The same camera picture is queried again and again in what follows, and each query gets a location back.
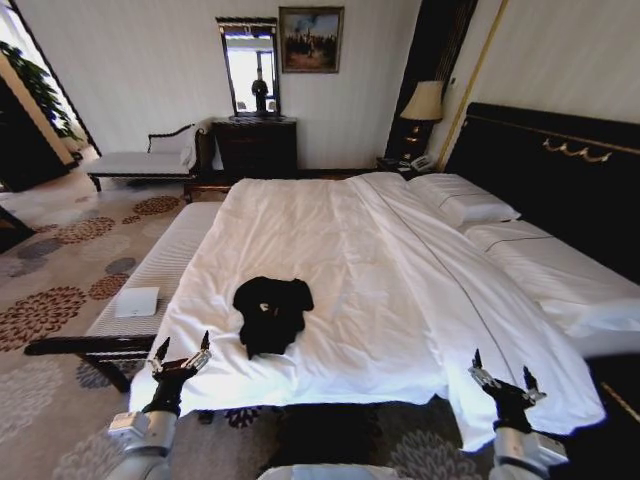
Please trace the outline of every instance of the white bedsheet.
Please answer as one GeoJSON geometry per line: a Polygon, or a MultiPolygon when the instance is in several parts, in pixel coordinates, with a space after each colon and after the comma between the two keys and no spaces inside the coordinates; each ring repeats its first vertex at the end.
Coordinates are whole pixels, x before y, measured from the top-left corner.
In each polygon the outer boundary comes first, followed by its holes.
{"type": "MultiPolygon", "coordinates": [[[[212,361],[185,385],[194,409],[294,403],[451,401],[464,448],[493,438],[493,401],[469,376],[476,348],[496,377],[522,385],[522,366],[549,394],[534,427],[567,434],[603,418],[587,367],[564,336],[464,236],[421,207],[397,175],[345,181],[243,180],[187,267],[156,345],[212,361]],[[315,308],[283,356],[247,360],[235,290],[264,275],[300,278],[315,308]]],[[[131,408],[151,399],[147,368],[131,408]]]]}

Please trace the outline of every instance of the black t-shirt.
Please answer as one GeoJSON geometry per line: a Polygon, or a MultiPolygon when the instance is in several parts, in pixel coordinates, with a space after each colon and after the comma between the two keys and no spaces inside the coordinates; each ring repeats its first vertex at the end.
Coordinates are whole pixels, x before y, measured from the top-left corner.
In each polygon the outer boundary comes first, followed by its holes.
{"type": "Polygon", "coordinates": [[[260,353],[283,354],[304,330],[302,312],[313,310],[313,299],[302,280],[256,277],[238,288],[233,306],[244,317],[240,341],[251,359],[260,353]]]}

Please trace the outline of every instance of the wooden bench leg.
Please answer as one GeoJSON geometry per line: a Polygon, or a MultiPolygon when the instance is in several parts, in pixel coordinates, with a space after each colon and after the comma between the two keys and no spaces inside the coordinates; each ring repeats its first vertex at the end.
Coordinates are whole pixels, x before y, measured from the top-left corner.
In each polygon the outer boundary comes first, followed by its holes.
{"type": "Polygon", "coordinates": [[[191,193],[191,188],[189,187],[189,185],[187,185],[185,183],[184,185],[184,201],[187,205],[189,205],[191,202],[193,202],[193,195],[191,193]]]}
{"type": "Polygon", "coordinates": [[[214,410],[198,410],[198,423],[200,425],[211,425],[215,413],[214,410]]]}
{"type": "Polygon", "coordinates": [[[96,190],[98,192],[101,192],[102,191],[102,185],[100,185],[100,179],[98,177],[93,176],[93,175],[89,175],[89,178],[91,179],[91,181],[95,185],[96,190]]]}
{"type": "Polygon", "coordinates": [[[131,382],[129,381],[129,379],[125,377],[124,373],[122,373],[120,369],[113,363],[99,362],[91,355],[78,356],[93,368],[98,370],[102,375],[104,375],[107,380],[109,380],[111,384],[118,389],[120,393],[127,393],[131,388],[131,382]]]}

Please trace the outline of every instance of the gold headboard ornament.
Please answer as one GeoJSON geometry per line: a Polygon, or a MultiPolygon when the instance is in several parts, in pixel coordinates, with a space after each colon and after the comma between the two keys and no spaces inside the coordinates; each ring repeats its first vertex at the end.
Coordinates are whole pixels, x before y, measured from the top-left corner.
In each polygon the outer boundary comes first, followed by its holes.
{"type": "Polygon", "coordinates": [[[567,146],[567,142],[564,142],[559,147],[552,147],[551,141],[546,138],[542,143],[542,146],[549,152],[562,152],[567,157],[582,157],[582,159],[587,163],[603,163],[609,160],[609,157],[613,154],[613,152],[606,153],[600,157],[592,157],[589,155],[589,147],[584,147],[582,150],[576,150],[575,152],[569,151],[567,146]]]}

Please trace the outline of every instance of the pillow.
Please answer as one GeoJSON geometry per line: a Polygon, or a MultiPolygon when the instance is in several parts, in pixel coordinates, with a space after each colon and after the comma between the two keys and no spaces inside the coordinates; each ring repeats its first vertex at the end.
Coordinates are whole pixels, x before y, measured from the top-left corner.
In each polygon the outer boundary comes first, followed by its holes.
{"type": "Polygon", "coordinates": [[[189,165],[189,163],[191,162],[191,154],[193,152],[193,148],[191,147],[191,145],[186,145],[183,149],[182,152],[180,152],[180,165],[189,165]]]}
{"type": "Polygon", "coordinates": [[[458,175],[434,173],[409,181],[409,188],[434,206],[453,227],[463,223],[492,223],[520,216],[510,205],[458,175]]]}
{"type": "Polygon", "coordinates": [[[149,139],[149,153],[180,154],[185,145],[192,143],[193,127],[187,128],[171,137],[151,137],[149,139]]]}
{"type": "Polygon", "coordinates": [[[527,222],[465,235],[568,335],[640,331],[640,286],[527,222]]]}

